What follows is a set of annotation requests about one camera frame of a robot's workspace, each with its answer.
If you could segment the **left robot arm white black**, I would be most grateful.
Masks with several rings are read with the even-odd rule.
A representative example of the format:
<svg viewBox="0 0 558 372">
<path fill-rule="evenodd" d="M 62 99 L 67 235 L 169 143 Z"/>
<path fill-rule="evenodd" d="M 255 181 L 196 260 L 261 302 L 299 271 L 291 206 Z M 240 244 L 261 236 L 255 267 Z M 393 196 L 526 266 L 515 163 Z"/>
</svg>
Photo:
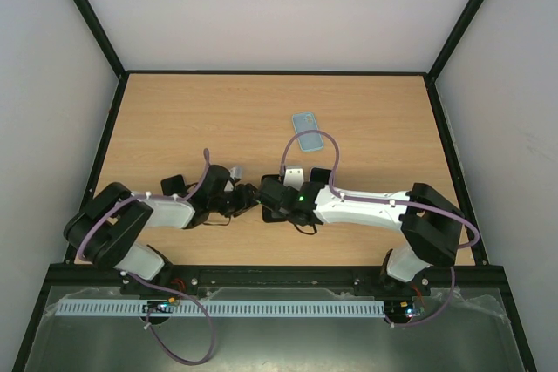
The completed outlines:
<svg viewBox="0 0 558 372">
<path fill-rule="evenodd" d="M 256 187 L 240 182 L 240 167 L 207 165 L 199 181 L 180 174 L 160 182 L 162 194 L 133 192 L 112 182 L 65 226 L 64 237 L 82 261 L 152 281 L 169 265 L 154 248 L 138 242 L 146 228 L 192 229 L 211 214 L 231 220 L 258 205 Z"/>
</svg>

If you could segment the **light blue phone case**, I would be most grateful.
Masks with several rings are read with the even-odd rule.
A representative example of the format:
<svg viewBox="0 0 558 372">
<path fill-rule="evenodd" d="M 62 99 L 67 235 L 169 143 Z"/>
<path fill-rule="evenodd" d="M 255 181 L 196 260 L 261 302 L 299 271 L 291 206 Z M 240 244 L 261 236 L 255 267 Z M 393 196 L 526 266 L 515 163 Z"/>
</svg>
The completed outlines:
<svg viewBox="0 0 558 372">
<path fill-rule="evenodd" d="M 318 132 L 315 115 L 312 112 L 294 114 L 291 118 L 299 147 L 302 152 L 316 152 L 323 149 L 323 139 Z"/>
</svg>

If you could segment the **black phone case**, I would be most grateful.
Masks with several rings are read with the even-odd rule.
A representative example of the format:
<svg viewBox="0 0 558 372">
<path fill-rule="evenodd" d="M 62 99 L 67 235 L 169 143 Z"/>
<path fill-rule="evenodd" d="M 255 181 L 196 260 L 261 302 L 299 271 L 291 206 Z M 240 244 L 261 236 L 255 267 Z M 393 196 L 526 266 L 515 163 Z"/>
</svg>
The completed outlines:
<svg viewBox="0 0 558 372">
<path fill-rule="evenodd" d="M 279 174 L 265 174 L 261 177 L 261 184 L 265 181 L 265 179 L 273 179 L 278 182 L 282 182 L 282 177 Z M 262 220 L 265 223 L 279 223 L 279 222 L 286 222 L 287 219 L 281 213 L 274 213 L 269 210 L 267 207 L 262 206 Z"/>
</svg>

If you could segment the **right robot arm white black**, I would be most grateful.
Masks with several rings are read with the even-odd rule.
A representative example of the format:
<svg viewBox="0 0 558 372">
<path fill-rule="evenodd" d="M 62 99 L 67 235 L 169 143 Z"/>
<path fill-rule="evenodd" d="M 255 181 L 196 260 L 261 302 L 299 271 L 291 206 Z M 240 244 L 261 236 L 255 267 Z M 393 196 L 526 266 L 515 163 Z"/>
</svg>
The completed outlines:
<svg viewBox="0 0 558 372">
<path fill-rule="evenodd" d="M 406 243 L 389 252 L 380 274 L 381 287 L 388 294 L 401 294 L 429 267 L 452 267 L 456 261 L 462 212 L 427 184 L 416 183 L 409 191 L 365 193 L 333 190 L 320 182 L 294 188 L 267 177 L 255 199 L 296 227 L 345 223 L 403 234 Z"/>
</svg>

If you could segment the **small black phone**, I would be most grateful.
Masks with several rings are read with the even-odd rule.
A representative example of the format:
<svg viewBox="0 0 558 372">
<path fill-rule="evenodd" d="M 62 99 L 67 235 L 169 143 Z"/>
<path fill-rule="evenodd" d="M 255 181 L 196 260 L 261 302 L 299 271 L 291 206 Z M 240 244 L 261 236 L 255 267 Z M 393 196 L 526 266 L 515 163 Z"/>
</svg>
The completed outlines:
<svg viewBox="0 0 558 372">
<path fill-rule="evenodd" d="M 160 182 L 160 187 L 165 196 L 178 195 L 184 197 L 187 192 L 187 185 L 181 174 L 164 178 Z"/>
</svg>

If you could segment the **black phone camera side up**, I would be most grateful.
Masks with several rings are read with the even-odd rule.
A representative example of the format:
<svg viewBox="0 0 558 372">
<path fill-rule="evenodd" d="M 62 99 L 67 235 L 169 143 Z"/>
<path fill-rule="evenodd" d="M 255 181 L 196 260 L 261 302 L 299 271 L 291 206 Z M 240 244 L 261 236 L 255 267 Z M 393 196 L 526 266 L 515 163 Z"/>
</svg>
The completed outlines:
<svg viewBox="0 0 558 372">
<path fill-rule="evenodd" d="M 331 169 L 322 167 L 312 167 L 310 170 L 309 182 L 328 185 L 330 183 Z"/>
</svg>

